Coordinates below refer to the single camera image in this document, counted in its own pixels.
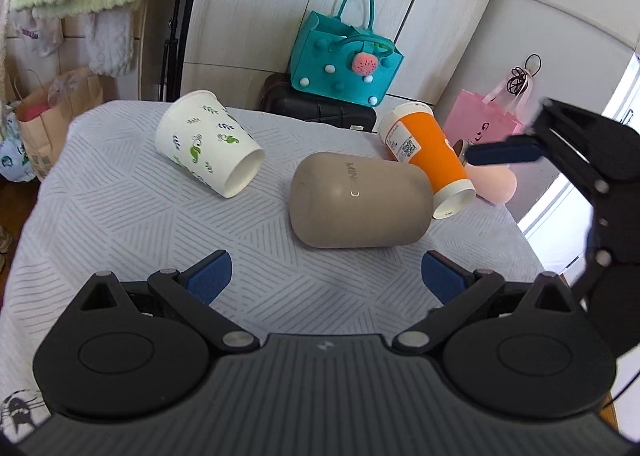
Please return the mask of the beige metal tumbler cup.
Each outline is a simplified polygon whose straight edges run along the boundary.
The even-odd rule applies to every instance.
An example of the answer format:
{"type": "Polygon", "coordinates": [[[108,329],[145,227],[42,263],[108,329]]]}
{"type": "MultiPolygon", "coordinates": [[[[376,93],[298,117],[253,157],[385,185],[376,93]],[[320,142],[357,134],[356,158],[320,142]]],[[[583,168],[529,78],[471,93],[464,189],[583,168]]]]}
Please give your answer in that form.
{"type": "Polygon", "coordinates": [[[418,167],[355,155],[316,153],[295,170],[288,213],[314,248],[412,244],[431,224],[434,194],[418,167]]]}

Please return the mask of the teal felt handbag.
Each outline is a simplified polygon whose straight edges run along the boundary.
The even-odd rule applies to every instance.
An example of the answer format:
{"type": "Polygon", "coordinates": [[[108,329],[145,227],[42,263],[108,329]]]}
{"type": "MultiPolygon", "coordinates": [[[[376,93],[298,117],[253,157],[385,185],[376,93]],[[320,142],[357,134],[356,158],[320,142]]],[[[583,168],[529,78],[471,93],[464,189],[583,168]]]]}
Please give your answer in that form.
{"type": "Polygon", "coordinates": [[[404,55],[388,38],[375,34],[375,1],[369,20],[356,27],[342,20],[349,0],[333,16],[313,11],[298,31],[288,75],[306,94],[376,108],[393,83],[404,55]]]}

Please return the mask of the pink paper gift bag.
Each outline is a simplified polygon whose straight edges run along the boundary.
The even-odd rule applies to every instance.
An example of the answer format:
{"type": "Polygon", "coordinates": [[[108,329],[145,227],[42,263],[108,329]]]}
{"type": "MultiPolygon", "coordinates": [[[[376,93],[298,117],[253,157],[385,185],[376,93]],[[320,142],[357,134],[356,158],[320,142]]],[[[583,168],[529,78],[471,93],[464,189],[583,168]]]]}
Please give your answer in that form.
{"type": "Polygon", "coordinates": [[[445,121],[447,139],[496,142],[522,132],[521,117],[533,86],[529,70],[515,66],[488,94],[461,90],[445,121]]]}

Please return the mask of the white patterned tablecloth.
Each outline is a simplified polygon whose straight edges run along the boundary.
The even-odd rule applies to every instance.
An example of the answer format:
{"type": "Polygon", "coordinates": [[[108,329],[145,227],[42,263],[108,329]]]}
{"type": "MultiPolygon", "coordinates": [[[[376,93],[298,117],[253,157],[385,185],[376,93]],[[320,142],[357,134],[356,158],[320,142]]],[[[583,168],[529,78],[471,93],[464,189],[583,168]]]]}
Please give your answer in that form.
{"type": "Polygon", "coordinates": [[[382,157],[375,135],[236,111],[266,157],[250,185],[227,199],[157,153],[165,110],[162,103],[114,101],[78,117],[41,184],[1,311],[1,426],[12,440],[48,416],[32,377],[39,343],[101,270],[138,281],[228,251],[231,282],[213,306],[260,337],[395,336],[437,306],[420,274],[429,250],[511,281],[529,282],[541,271],[510,213],[482,201],[434,221],[408,246],[308,248],[288,217],[296,167],[318,152],[382,157]]]}

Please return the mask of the white leaf-print paper cup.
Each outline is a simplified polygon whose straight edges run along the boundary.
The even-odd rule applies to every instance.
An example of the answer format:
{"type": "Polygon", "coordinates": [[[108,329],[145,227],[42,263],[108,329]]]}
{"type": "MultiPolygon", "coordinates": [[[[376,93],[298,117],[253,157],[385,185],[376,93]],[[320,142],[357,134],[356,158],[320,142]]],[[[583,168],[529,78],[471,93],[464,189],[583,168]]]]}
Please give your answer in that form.
{"type": "Polygon", "coordinates": [[[156,128],[155,147],[224,198],[243,191],[265,159],[264,149],[206,90],[169,106],[156,128]]]}

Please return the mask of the orange paper cup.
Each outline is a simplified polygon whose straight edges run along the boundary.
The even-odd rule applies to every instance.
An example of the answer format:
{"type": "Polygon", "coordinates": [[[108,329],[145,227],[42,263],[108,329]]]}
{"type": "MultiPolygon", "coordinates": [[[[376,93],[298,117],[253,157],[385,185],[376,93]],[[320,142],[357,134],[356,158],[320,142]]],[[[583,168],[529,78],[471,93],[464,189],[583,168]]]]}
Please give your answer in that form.
{"type": "Polygon", "coordinates": [[[435,219],[451,217],[473,202],[475,187],[427,104],[395,106],[378,126],[378,136],[396,161],[426,173],[434,194],[435,219]]]}

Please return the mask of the black hard case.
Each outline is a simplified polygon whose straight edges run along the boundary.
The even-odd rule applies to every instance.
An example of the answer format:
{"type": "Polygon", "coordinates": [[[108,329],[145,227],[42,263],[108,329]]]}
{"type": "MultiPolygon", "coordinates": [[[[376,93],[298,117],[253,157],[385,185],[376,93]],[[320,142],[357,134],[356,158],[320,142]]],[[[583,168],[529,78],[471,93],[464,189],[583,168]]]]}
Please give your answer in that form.
{"type": "Polygon", "coordinates": [[[371,132],[376,124],[374,109],[297,91],[288,74],[272,74],[265,80],[260,91],[259,109],[350,130],[371,132]]]}

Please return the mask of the brown paper shopping bag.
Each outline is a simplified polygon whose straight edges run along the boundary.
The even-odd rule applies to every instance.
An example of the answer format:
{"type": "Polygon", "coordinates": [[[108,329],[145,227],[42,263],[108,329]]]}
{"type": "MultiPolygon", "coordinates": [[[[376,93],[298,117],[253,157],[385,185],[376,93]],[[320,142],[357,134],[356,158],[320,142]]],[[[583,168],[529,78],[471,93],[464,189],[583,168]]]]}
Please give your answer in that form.
{"type": "Polygon", "coordinates": [[[103,102],[101,77],[84,66],[58,75],[18,103],[18,130],[40,181],[60,157],[72,121],[103,102]]]}

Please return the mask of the blue white patterned bag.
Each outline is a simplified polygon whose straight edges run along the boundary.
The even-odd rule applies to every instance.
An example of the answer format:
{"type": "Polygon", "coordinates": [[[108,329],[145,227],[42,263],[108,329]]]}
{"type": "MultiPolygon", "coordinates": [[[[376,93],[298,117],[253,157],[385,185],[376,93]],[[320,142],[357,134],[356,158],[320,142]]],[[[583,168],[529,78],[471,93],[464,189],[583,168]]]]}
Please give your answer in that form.
{"type": "Polygon", "coordinates": [[[36,178],[32,163],[13,112],[5,112],[1,117],[1,175],[10,182],[29,182],[36,178]]]}

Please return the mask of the black metal clothes rack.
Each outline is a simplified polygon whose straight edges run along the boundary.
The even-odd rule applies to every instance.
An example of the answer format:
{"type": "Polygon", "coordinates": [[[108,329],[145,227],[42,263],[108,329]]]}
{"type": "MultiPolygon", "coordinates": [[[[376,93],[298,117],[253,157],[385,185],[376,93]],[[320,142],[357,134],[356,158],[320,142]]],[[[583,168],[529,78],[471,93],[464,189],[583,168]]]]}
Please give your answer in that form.
{"type": "Polygon", "coordinates": [[[175,0],[164,41],[158,100],[175,102],[180,98],[186,41],[188,40],[194,0],[175,0]]]}

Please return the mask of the pink plastic cup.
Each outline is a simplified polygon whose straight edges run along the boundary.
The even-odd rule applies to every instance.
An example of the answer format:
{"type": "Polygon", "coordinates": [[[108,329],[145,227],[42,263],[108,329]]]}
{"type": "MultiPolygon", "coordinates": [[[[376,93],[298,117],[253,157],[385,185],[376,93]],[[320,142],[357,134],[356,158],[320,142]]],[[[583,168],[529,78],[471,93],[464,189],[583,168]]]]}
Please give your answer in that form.
{"type": "Polygon", "coordinates": [[[506,165],[474,166],[466,160],[471,141],[463,139],[454,143],[454,153],[472,181],[478,197],[491,205],[504,205],[510,201],[518,187],[515,173],[506,165]]]}

